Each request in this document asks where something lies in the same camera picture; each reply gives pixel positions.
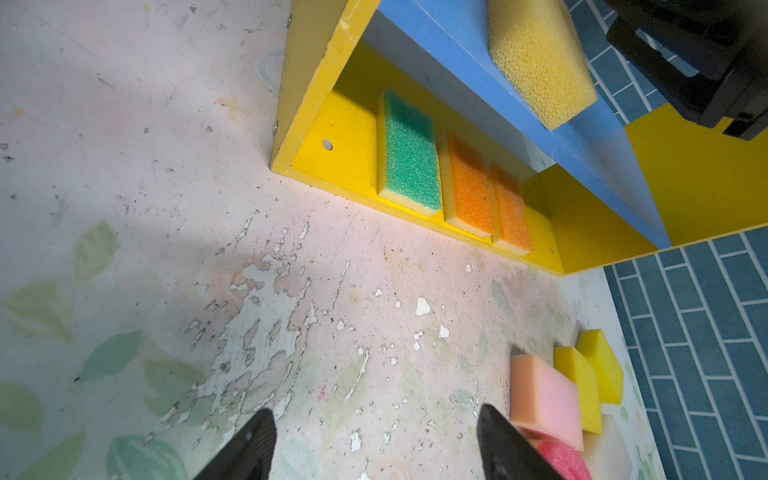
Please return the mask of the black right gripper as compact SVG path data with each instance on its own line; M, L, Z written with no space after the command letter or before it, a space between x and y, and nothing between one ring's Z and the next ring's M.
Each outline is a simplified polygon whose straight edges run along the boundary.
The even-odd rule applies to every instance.
M764 1L613 1L607 40L678 113L744 141L767 128Z

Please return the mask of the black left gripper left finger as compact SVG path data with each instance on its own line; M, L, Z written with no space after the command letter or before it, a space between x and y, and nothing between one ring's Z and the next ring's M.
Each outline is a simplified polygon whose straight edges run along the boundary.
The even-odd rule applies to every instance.
M195 480L267 480L277 443L273 412L258 410Z

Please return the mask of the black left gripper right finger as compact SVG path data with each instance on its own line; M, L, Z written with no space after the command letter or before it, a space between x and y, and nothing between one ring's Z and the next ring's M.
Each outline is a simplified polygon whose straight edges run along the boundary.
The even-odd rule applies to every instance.
M563 479L494 406L481 406L476 433L487 480Z

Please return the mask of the small yellow sponge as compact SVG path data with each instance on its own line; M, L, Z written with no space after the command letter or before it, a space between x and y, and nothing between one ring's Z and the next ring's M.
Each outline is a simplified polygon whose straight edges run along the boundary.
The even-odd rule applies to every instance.
M581 331L576 348L595 371L600 402L620 405L624 372L604 332L600 329Z
M577 387L582 429L588 433L602 433L598 382L592 365L575 347L557 347L554 366Z

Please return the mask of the textured yellow sponge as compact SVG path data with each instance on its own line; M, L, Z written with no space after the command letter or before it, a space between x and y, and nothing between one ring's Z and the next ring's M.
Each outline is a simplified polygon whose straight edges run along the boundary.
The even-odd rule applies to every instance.
M560 0L487 3L493 63L549 131L597 101L580 40Z

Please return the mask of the orange sponge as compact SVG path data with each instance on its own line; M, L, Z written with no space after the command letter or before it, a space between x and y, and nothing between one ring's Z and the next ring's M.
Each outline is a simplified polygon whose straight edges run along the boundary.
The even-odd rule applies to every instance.
M493 233L490 190L481 153L454 133L438 142L444 220L478 238Z

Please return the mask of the green sponge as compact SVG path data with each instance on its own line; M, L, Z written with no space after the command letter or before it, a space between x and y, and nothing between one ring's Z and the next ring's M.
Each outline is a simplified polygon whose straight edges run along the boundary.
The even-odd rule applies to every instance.
M377 194L425 217L442 209L433 122L393 91L377 105Z

